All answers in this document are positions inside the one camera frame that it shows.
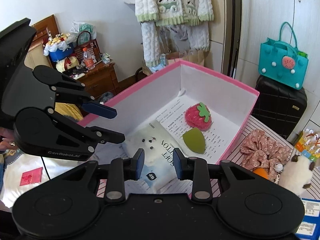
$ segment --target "embroidered sheep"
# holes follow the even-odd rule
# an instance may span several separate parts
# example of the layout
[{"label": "embroidered sheep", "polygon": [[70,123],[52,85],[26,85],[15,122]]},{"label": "embroidered sheep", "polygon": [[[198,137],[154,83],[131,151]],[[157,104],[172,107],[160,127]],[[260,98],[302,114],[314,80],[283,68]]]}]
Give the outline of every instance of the embroidered sheep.
[{"label": "embroidered sheep", "polygon": [[196,16],[195,0],[187,0],[187,13]]},{"label": "embroidered sheep", "polygon": [[158,9],[160,13],[168,11],[177,11],[177,0],[158,0]]}]

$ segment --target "teal tote bag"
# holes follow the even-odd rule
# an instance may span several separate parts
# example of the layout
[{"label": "teal tote bag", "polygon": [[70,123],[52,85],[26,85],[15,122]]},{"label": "teal tote bag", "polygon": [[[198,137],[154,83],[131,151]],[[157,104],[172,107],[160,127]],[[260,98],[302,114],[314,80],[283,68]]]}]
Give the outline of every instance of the teal tote bag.
[{"label": "teal tote bag", "polygon": [[[281,41],[283,27],[288,24],[292,30],[295,48]],[[294,89],[301,89],[308,66],[308,55],[298,50],[293,28],[284,22],[280,28],[279,40],[267,38],[260,46],[259,73]]]}]

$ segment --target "woven basket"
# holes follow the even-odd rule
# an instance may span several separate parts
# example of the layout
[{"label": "woven basket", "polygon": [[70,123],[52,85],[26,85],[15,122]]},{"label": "woven basket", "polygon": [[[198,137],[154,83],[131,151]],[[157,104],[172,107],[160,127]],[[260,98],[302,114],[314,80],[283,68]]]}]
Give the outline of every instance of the woven basket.
[{"label": "woven basket", "polygon": [[[89,33],[89,36],[90,36],[90,40],[84,44],[81,44],[81,45],[78,45],[78,41],[79,41],[79,37],[82,33]],[[91,39],[91,33],[89,31],[83,31],[81,32],[79,35],[78,35],[78,38],[77,38],[77,46],[75,47],[75,50],[74,50],[74,53],[76,54],[76,57],[78,59],[79,62],[82,62],[83,60],[83,48],[87,47],[88,48],[88,51],[90,51],[91,55],[94,55],[94,52],[93,52],[93,47],[94,46],[97,46],[98,50],[99,50],[99,54],[100,53],[100,49],[99,49],[99,46],[98,46],[98,42],[97,42],[97,39],[94,39],[92,40]]]}]

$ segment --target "pink floral fabric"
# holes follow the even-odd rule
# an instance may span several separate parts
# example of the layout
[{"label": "pink floral fabric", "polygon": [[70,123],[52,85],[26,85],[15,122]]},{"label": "pink floral fabric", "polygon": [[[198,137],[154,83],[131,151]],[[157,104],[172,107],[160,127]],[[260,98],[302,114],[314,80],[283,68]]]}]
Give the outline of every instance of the pink floral fabric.
[{"label": "pink floral fabric", "polygon": [[240,151],[245,154],[241,166],[247,170],[264,168],[268,172],[269,180],[274,180],[277,173],[274,170],[276,163],[287,163],[291,153],[288,146],[267,136],[262,130],[253,130],[242,142]]}]

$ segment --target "wall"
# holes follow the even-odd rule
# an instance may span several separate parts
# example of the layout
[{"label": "wall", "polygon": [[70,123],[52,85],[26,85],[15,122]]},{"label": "wall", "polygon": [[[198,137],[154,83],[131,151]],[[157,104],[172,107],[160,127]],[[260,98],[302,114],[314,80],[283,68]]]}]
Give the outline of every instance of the wall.
[{"label": "wall", "polygon": [[205,66],[221,72],[225,38],[225,0],[211,0],[214,20],[209,22],[210,51]]},{"label": "wall", "polygon": [[100,50],[115,60],[119,81],[142,66],[140,24],[134,5],[123,0],[0,0],[0,4],[0,30],[25,17],[34,24],[51,14],[61,32],[68,32],[74,20],[86,21],[96,26]]}]

